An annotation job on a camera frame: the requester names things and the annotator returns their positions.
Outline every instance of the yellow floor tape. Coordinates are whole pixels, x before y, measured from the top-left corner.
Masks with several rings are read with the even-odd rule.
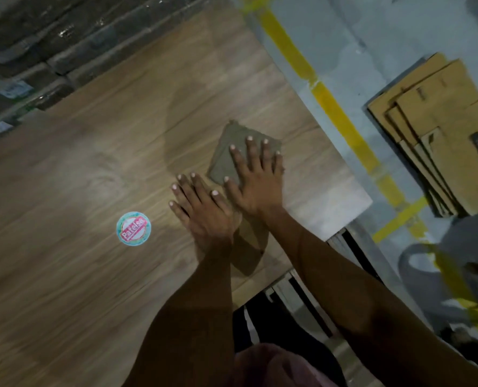
[[[368,143],[359,134],[352,121],[345,114],[336,99],[332,96],[327,87],[320,81],[311,64],[307,62],[302,53],[294,45],[279,21],[270,11],[268,4],[270,0],[244,0],[247,1],[242,9],[243,13],[255,12],[260,25],[269,35],[278,49],[293,67],[296,74],[306,80],[309,89],[323,111],[330,118],[331,122],[341,133],[348,146],[356,154],[359,161],[371,176],[381,171],[381,163],[372,151]],[[427,204],[425,198],[410,204],[406,201],[403,192],[398,188],[395,181],[389,174],[375,180],[379,191],[388,200],[389,204],[398,212],[397,217],[391,220],[384,228],[373,235],[376,242],[380,242],[405,225],[410,234],[420,243],[429,243],[426,239],[427,227],[418,217],[418,212]],[[435,265],[442,273],[445,283],[449,286],[454,298],[464,307],[470,307],[474,301],[473,295],[462,279],[459,268],[452,263],[452,260],[439,252],[435,245],[429,245],[431,253],[435,255]]]

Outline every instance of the black pants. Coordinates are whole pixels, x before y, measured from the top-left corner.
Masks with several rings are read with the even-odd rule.
[[[260,342],[275,344],[302,356],[339,387],[346,387],[343,371],[332,352],[302,329],[291,315],[271,303],[263,292],[246,303],[246,309]],[[234,312],[232,321],[238,353],[252,346],[243,307]]]

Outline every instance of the patelsa sticker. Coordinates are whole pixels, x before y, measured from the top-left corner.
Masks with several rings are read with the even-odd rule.
[[[145,214],[128,212],[117,222],[117,237],[127,246],[140,246],[151,234],[151,222]]]

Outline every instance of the wooden table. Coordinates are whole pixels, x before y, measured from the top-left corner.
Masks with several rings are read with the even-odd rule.
[[[120,385],[197,264],[170,184],[206,171],[229,119],[283,141],[286,206],[322,239],[370,204],[239,14],[204,11],[0,138],[1,386]],[[152,233],[128,247],[134,210]],[[248,258],[236,306],[291,267],[273,239]]]

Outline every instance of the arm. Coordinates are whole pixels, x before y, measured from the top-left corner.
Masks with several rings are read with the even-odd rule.
[[[229,194],[259,217],[284,248],[298,274],[359,359],[384,385],[478,385],[478,369],[443,344],[385,286],[335,252],[282,207],[282,157],[274,162],[267,143],[262,160],[247,140],[250,168],[231,148],[242,190]]]
[[[182,176],[169,205],[205,257],[158,312],[123,387],[223,385],[232,368],[232,211],[193,183]]]

